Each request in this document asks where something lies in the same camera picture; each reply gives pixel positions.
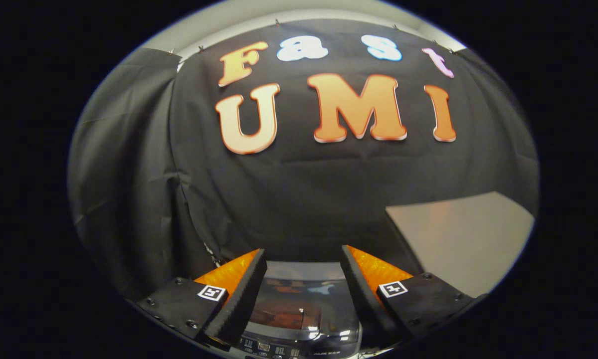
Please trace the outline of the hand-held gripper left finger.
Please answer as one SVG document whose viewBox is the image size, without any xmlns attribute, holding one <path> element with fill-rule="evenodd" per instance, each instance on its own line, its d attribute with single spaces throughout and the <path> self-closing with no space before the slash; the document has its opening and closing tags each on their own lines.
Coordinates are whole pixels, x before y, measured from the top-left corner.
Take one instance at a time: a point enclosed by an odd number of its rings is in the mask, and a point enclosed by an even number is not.
<svg viewBox="0 0 598 359">
<path fill-rule="evenodd" d="M 266 270 L 266 252 L 258 248 L 197 279 L 176 277 L 134 305 L 185 341 L 234 348 L 251 318 Z"/>
</svg>

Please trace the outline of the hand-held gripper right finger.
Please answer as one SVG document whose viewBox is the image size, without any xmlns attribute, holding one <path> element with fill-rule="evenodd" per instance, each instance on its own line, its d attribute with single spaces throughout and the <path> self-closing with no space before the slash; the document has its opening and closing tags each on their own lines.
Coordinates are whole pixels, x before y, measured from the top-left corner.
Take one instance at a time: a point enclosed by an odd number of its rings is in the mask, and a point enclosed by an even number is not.
<svg viewBox="0 0 598 359">
<path fill-rule="evenodd" d="M 365 346 L 417 341 L 476 305 L 475 298 L 432 273 L 412 275 L 349 245 L 341 247 L 341 268 Z"/>
</svg>

